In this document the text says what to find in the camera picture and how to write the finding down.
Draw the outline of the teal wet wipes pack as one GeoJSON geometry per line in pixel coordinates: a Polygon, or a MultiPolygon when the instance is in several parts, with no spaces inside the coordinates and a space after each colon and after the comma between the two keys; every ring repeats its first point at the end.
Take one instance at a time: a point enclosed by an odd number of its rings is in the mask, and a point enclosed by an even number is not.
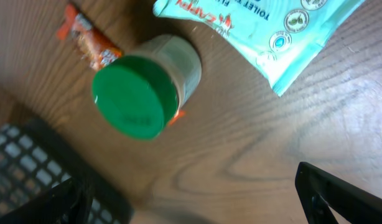
{"type": "Polygon", "coordinates": [[[156,0],[157,17],[202,22],[282,96],[363,0],[156,0]]]}

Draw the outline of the small orange snack packet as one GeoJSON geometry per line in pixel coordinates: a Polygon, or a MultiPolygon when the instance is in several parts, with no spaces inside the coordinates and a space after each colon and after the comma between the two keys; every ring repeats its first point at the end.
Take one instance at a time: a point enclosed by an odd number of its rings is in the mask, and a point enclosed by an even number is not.
{"type": "MultiPolygon", "coordinates": [[[[65,6],[64,22],[57,31],[57,37],[60,40],[70,37],[83,59],[96,73],[114,60],[126,55],[71,2],[65,6]]],[[[168,125],[184,116],[185,111],[181,108],[180,116],[168,125]]]]}

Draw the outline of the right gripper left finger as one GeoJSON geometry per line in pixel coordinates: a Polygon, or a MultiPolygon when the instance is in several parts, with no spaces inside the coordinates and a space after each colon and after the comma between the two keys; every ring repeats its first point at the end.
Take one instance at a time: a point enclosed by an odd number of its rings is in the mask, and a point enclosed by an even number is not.
{"type": "Polygon", "coordinates": [[[93,201],[88,182],[69,178],[0,217],[0,224],[85,224],[93,201]]]}

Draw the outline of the green lid jar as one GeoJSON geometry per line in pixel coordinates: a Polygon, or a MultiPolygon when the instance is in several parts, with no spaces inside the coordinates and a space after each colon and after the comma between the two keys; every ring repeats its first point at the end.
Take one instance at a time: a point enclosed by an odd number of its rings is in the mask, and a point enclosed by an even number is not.
{"type": "Polygon", "coordinates": [[[94,104],[121,133],[154,139],[180,116],[202,77],[202,63],[187,40],[160,35],[99,70],[94,104]]]}

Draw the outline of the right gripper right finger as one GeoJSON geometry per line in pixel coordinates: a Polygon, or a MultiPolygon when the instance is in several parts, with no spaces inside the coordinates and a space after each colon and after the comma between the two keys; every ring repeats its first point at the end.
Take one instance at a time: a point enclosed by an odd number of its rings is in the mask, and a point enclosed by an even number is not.
{"type": "Polygon", "coordinates": [[[300,162],[295,187],[308,223],[382,223],[382,199],[308,162],[300,162]]]}

